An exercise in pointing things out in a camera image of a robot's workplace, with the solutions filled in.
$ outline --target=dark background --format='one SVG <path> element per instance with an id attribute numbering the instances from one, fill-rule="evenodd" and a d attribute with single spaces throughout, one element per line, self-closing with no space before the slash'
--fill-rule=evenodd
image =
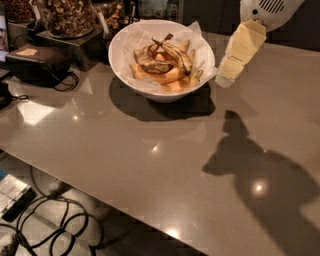
<path id="1" fill-rule="evenodd" d="M 231 35 L 240 23 L 240 0 L 184 0 L 182 23 L 195 20 L 204 31 Z M 320 1 L 305 0 L 289 22 L 267 37 L 269 43 L 320 51 Z"/>

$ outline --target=countertop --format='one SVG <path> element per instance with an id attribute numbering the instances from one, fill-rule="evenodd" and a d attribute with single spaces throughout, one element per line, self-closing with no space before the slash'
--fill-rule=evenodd
<path id="1" fill-rule="evenodd" d="M 217 57 L 227 38 L 205 33 Z M 214 256 L 319 255 L 320 53 L 265 44 L 231 88 L 170 104 L 110 66 L 58 92 L 7 80 L 0 148 Z"/>

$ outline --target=dried food in jar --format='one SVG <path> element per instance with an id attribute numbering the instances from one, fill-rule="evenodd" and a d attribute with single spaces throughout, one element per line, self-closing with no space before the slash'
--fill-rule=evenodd
<path id="1" fill-rule="evenodd" d="M 38 7 L 52 37 L 77 38 L 95 28 L 90 0 L 38 0 Z"/>
<path id="2" fill-rule="evenodd" d="M 124 4 L 122 0 L 113 0 L 95 3 L 96 12 L 101 12 L 109 29 L 116 31 L 120 29 L 120 20 L 124 19 Z"/>
<path id="3" fill-rule="evenodd" d="M 5 6 L 10 22 L 23 23 L 36 19 L 28 0 L 2 0 L 0 4 Z"/>

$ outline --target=black cable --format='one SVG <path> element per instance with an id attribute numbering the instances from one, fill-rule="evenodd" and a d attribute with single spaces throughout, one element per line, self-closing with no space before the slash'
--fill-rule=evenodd
<path id="1" fill-rule="evenodd" d="M 98 220 L 91 214 L 89 214 L 86 209 L 83 207 L 82 204 L 80 204 L 79 202 L 75 201 L 75 200 L 72 200 L 72 199 L 68 199 L 68 198 L 64 198 L 62 196 L 59 196 L 59 197 L 53 197 L 51 195 L 46 195 L 37 185 L 37 183 L 35 182 L 35 178 L 34 178 L 34 175 L 33 175 L 33 169 L 32 169 L 32 166 L 29 165 L 29 168 L 30 168 L 30 175 L 31 175 L 31 179 L 32 179 L 32 182 L 36 188 L 36 190 L 41 194 L 41 197 L 39 198 L 36 198 L 34 199 L 32 202 L 30 202 L 28 204 L 28 206 L 21 212 L 21 214 L 18 216 L 18 219 L 17 219 L 17 223 L 16 223 L 16 226 L 12 226 L 12 225 L 9 225 L 9 224 L 2 224 L 0 223 L 0 226 L 4 226 L 4 227 L 7 227 L 7 228 L 10 228 L 12 230 L 15 231 L 16 233 L 16 236 L 17 236 L 17 240 L 18 240 L 18 243 L 19 245 L 21 245 L 22 247 L 24 247 L 29 253 L 30 255 L 32 256 L 38 256 L 34 249 L 42 246 L 43 244 L 47 243 L 50 239 L 51 239 L 51 242 L 50 242 L 50 245 L 49 245 L 49 254 L 53 256 L 53 249 L 54 249 L 54 245 L 56 243 L 56 241 L 58 240 L 58 238 L 63 235 L 64 233 L 66 233 L 66 229 L 67 229 L 67 226 L 70 224 L 70 222 L 72 220 L 74 220 L 75 218 L 78 218 L 78 217 L 82 217 L 84 216 L 85 217 L 85 221 L 82 225 L 82 227 L 80 228 L 80 230 L 78 230 L 75 234 L 71 234 L 68 232 L 68 234 L 70 235 L 71 237 L 71 240 L 70 240 L 70 243 L 68 245 L 68 248 L 66 249 L 66 251 L 61 254 L 62 256 L 67 256 L 69 255 L 69 253 L 72 251 L 73 247 L 74 247 L 74 244 L 76 242 L 76 239 L 78 237 L 80 237 L 84 232 L 85 230 L 87 229 L 88 227 L 88 224 L 89 224 L 89 218 L 92 218 L 93 220 L 95 220 L 96 222 L 98 222 Z M 62 217 L 62 220 L 60 222 L 60 226 L 57 230 L 53 231 L 51 234 L 49 234 L 48 236 L 46 236 L 42 241 L 38 242 L 37 244 L 33 244 L 31 245 L 28 241 L 28 239 L 24 236 L 23 234 L 23 229 L 24 229 L 24 226 L 25 224 L 27 223 L 27 220 L 33 215 L 36 213 L 36 210 L 44 203 L 48 202 L 49 200 L 54 200 L 54 201 L 57 201 L 57 202 L 62 202 L 62 203 L 65 203 L 66 204 L 66 209 L 65 209 L 65 212 L 64 212 L 64 215 Z M 68 212 L 69 212 L 69 207 L 70 207 L 70 204 L 74 204 L 74 205 L 77 205 L 83 212 L 82 213 L 77 213 L 77 214 L 74 214 L 73 216 L 67 218 L 67 215 L 68 215 Z M 31 206 L 33 206 L 33 209 L 31 210 L 30 213 L 26 214 L 26 211 L 28 209 L 30 209 Z M 106 247 L 108 246 L 111 246 L 113 244 L 115 244 L 116 242 L 118 242 L 119 240 L 123 239 L 124 237 L 126 237 L 136 226 L 130 228 L 128 231 L 126 231 L 124 234 L 120 235 L 119 237 L 116 237 L 114 239 L 111 239 L 109 241 L 106 241 L 106 242 L 103 242 L 104 241 L 104 230 L 103 230 L 103 227 L 101 225 L 97 225 L 99 227 L 99 231 L 100 231 L 100 239 L 97 243 L 97 245 L 88 245 L 88 248 L 90 250 L 90 253 L 92 256 L 95 256 L 96 255 L 96 251 L 97 250 L 101 250 L 101 249 L 105 249 Z"/>

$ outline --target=black device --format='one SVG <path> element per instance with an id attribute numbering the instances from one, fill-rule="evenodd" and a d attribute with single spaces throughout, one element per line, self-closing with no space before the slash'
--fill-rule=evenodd
<path id="1" fill-rule="evenodd" d="M 6 56 L 12 75 L 22 82 L 55 87 L 70 75 L 71 54 L 58 47 L 25 45 Z"/>

